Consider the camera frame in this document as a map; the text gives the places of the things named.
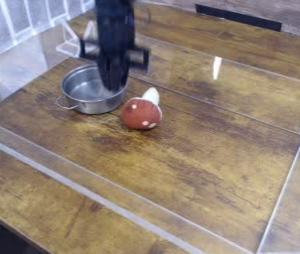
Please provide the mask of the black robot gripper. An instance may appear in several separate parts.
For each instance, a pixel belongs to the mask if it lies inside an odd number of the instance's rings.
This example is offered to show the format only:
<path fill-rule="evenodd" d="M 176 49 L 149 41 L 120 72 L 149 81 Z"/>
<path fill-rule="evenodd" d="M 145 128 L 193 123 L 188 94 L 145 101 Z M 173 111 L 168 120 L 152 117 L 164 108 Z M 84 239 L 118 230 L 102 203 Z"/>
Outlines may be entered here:
<path fill-rule="evenodd" d="M 136 44 L 135 0 L 96 0 L 97 39 L 81 42 L 97 45 L 98 54 L 81 56 L 97 61 L 104 86 L 113 89 L 110 70 L 116 66 L 116 89 L 121 90 L 128 81 L 129 67 L 147 69 L 151 50 Z"/>

